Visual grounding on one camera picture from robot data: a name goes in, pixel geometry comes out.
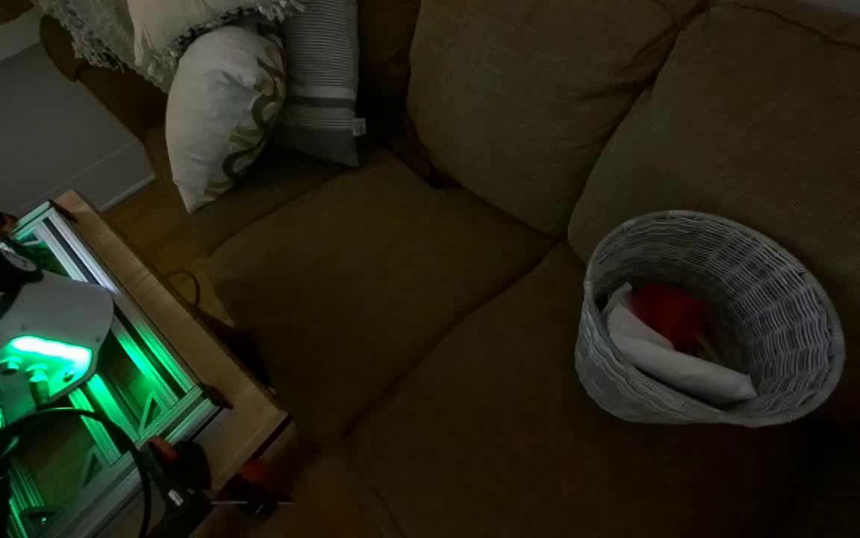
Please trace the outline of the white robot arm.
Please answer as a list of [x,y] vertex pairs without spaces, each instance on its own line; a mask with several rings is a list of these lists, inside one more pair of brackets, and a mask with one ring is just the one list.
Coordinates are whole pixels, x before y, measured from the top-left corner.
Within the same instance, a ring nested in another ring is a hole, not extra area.
[[104,288],[0,250],[0,430],[83,386],[110,327]]

